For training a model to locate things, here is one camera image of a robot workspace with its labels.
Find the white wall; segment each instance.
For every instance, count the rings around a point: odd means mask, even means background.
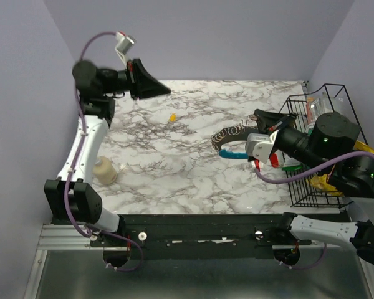
[[[41,0],[0,0],[0,299],[22,298],[75,133],[74,60]]]
[[[45,3],[75,59],[92,35],[121,30],[137,39],[130,55],[160,79],[308,80],[353,0]],[[87,57],[120,67],[111,51],[97,42]]]
[[[353,4],[310,80],[311,89],[323,83],[347,86],[367,140],[374,147],[374,0]],[[349,212],[353,220],[367,219],[355,205]]]

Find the gray floor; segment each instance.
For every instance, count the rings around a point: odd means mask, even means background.
[[[299,264],[318,258],[306,249]],[[104,267],[102,252],[49,252],[39,287],[40,299],[273,299],[369,296],[358,259],[352,252],[328,249],[312,270],[295,271],[274,260],[156,260],[133,273]]]

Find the black wire rack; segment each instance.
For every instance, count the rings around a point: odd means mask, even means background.
[[[338,111],[355,122],[360,127],[359,140],[368,144],[357,118],[352,101],[350,100],[348,91],[344,85],[341,84],[324,84],[318,90],[312,93],[305,93],[301,95],[290,95],[284,102],[280,109],[280,113],[295,113],[297,119],[295,126],[301,132],[305,132],[307,126],[307,97],[322,97],[322,100],[330,101],[330,106],[333,111]],[[307,170],[303,167],[296,171],[286,171],[287,177],[295,176]],[[313,176],[304,179],[299,179],[288,184],[289,193],[291,197],[292,207],[337,207],[339,209],[349,205],[351,200],[349,198],[338,197],[332,192],[323,192],[309,183]]]

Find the blue handle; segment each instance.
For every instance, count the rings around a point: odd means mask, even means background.
[[[219,156],[226,159],[248,160],[248,155],[246,153],[234,153],[226,149],[221,149],[219,151]]]

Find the white marble surface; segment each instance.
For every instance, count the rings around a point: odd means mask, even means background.
[[[278,112],[300,82],[165,81],[166,97],[118,100],[99,155],[119,170],[110,186],[93,181],[107,209],[124,214],[338,212],[290,208],[287,185],[262,182],[244,160],[220,158],[210,136],[256,108]],[[170,115],[176,121],[169,123]],[[243,144],[233,146],[244,151]],[[263,173],[284,177],[280,169]]]

